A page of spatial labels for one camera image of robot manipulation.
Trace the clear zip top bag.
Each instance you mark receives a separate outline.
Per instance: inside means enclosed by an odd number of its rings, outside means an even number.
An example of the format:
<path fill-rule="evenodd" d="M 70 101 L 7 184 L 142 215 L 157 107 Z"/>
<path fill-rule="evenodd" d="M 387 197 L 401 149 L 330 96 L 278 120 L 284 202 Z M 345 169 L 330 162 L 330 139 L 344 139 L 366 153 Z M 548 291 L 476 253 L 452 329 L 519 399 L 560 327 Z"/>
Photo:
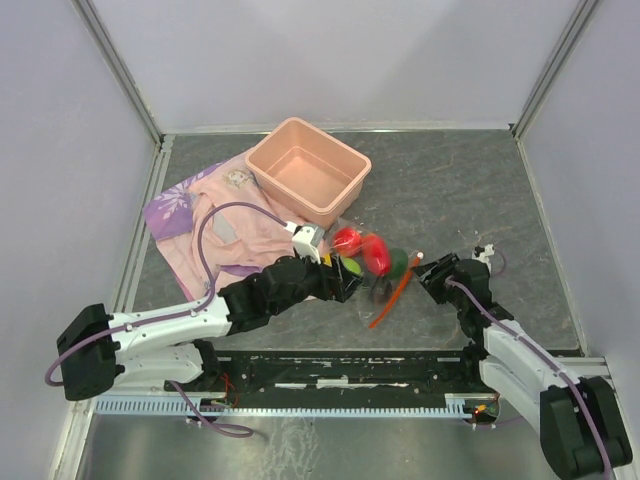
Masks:
<path fill-rule="evenodd" d="M 400 302 L 421 251 L 400 246 L 361 225 L 339 218 L 326 235 L 329 252 L 362 281 L 353 295 L 361 323 L 375 329 Z"/>

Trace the red fake pepper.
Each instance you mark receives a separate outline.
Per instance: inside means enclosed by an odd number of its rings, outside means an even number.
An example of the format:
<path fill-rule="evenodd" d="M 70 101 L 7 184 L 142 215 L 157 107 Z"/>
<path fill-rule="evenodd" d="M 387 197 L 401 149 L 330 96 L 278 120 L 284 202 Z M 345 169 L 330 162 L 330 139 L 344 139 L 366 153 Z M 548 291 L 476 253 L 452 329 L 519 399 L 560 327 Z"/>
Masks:
<path fill-rule="evenodd" d="M 376 234 L 367 234 L 362 238 L 361 253 L 367 270 L 384 276 L 390 270 L 390 254 L 386 242 Z"/>

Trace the red fake tomato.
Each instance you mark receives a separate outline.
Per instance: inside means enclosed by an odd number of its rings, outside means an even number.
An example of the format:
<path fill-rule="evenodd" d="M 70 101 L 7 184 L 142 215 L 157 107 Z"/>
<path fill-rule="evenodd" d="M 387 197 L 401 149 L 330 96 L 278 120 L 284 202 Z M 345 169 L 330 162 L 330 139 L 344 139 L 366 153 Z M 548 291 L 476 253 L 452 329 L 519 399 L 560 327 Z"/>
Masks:
<path fill-rule="evenodd" d="M 357 256 L 362 247 L 362 236 L 355 228 L 343 227 L 333 235 L 332 247 L 342 256 Z"/>

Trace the green fake apple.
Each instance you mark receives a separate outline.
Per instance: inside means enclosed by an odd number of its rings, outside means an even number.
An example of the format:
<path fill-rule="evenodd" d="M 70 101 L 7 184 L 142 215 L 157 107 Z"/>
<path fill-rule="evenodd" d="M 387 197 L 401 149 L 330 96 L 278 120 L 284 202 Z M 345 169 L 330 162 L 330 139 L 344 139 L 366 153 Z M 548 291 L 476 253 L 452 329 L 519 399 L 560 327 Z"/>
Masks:
<path fill-rule="evenodd" d="M 356 260 L 354 260 L 353 258 L 344 257 L 344 256 L 341 256 L 340 260 L 344 268 L 347 271 L 349 271 L 351 274 L 357 275 L 357 276 L 362 275 L 362 267 Z"/>

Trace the dark purple fake eggplant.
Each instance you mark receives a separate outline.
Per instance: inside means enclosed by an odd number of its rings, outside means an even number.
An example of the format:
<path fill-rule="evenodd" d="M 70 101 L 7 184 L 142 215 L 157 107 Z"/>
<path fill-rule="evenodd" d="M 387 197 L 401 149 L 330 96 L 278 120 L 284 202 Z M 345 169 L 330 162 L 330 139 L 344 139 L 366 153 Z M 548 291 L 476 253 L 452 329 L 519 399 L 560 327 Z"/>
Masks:
<path fill-rule="evenodd" d="M 370 289 L 369 299 L 374 305 L 386 304 L 393 291 L 394 287 L 386 276 L 377 277 Z"/>

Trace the dark green fake vegetable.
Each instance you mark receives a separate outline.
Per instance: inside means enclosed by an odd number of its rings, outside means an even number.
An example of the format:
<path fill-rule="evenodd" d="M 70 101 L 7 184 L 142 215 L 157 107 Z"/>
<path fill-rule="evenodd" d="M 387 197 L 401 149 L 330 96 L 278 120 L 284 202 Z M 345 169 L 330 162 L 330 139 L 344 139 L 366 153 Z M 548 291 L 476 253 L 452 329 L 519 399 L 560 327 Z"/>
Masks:
<path fill-rule="evenodd" d="M 390 280 L 396 280 L 401 278 L 409 268 L 409 255 L 401 248 L 391 248 L 389 254 L 391 265 L 387 277 Z"/>

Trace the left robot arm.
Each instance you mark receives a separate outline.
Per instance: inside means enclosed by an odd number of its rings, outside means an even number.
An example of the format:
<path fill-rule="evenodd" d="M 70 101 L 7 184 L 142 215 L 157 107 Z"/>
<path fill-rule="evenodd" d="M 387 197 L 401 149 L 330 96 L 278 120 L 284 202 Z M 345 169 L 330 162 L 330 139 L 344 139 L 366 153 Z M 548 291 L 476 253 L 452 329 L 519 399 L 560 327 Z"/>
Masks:
<path fill-rule="evenodd" d="M 252 331 L 309 297 L 344 303 L 362 281 L 362 273 L 337 255 L 318 263 L 284 256 L 203 300 L 133 314 L 87 306 L 57 340 L 58 384 L 69 401 L 96 397 L 123 375 L 129 354 Z"/>

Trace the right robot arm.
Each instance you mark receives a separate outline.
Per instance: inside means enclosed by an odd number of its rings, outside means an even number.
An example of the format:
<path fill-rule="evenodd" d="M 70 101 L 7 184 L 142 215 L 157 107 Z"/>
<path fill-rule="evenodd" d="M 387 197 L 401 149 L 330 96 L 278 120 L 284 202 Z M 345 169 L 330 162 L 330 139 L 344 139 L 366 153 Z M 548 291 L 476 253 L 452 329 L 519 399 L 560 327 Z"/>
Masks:
<path fill-rule="evenodd" d="M 490 252 L 461 259 L 450 253 L 412 267 L 438 304 L 449 304 L 470 343 L 458 368 L 467 389 L 489 387 L 536 431 L 543 455 L 561 479 L 610 478 L 633 461 L 613 387 L 580 375 L 537 344 L 494 298 Z"/>

